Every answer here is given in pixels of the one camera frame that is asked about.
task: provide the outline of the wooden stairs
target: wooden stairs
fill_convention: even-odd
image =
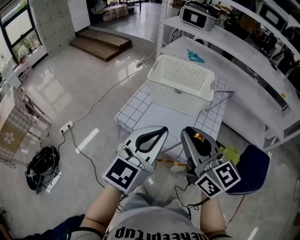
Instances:
[[[96,58],[108,62],[131,47],[131,40],[106,32],[86,29],[76,33],[77,38],[69,44]]]

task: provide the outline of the white plastic basket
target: white plastic basket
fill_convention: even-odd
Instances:
[[[197,116],[214,98],[215,74],[182,59],[161,55],[148,79],[153,102],[190,116]]]

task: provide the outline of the window frame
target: window frame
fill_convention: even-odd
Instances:
[[[4,4],[1,8],[0,8],[0,11],[2,11],[9,3],[11,3],[12,1],[14,0],[10,0],[8,1],[6,4]],[[29,20],[30,20],[30,23],[31,23],[31,28],[26,31],[24,34],[22,34],[13,44],[11,44],[10,40],[9,40],[9,37],[8,37],[8,34],[6,32],[6,27],[14,20],[16,19],[20,14],[22,14],[23,12],[27,11],[28,13],[28,17],[29,17]],[[42,45],[42,42],[41,42],[41,39],[38,35],[38,31],[36,29],[36,26],[34,24],[34,21],[33,21],[33,17],[32,17],[32,14],[31,14],[31,10],[30,10],[30,6],[29,6],[29,0],[27,0],[27,5],[22,7],[19,11],[17,11],[16,13],[14,13],[10,18],[8,18],[5,22],[2,23],[2,20],[0,18],[0,29],[2,31],[2,34],[3,34],[3,37],[4,37],[4,40],[6,42],[6,45],[9,49],[9,52],[10,54],[12,55],[15,63],[16,63],[16,67],[18,67],[20,65],[19,63],[19,60],[17,58],[17,56],[15,56],[15,53],[13,51],[13,48],[19,43],[21,42],[25,37],[27,37],[28,34],[30,34],[32,31],[35,31],[36,35],[37,35],[37,38],[40,42],[40,44]]]

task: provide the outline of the white grid table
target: white grid table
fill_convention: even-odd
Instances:
[[[216,90],[230,90],[229,84],[219,76],[215,76]],[[210,105],[219,103],[228,97],[228,93],[216,92]],[[198,128],[217,139],[227,100],[215,106],[209,112],[204,109],[197,117],[191,117],[176,110],[152,102],[148,80],[126,102],[115,116],[116,124],[132,132],[147,126],[166,126],[169,135],[163,149],[180,142],[180,133],[187,126]],[[182,144],[167,151],[167,154],[178,161],[186,161]]]

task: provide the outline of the blue chair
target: blue chair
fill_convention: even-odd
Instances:
[[[227,190],[229,195],[246,195],[259,190],[266,179],[269,156],[255,145],[249,145],[236,165],[241,180]]]

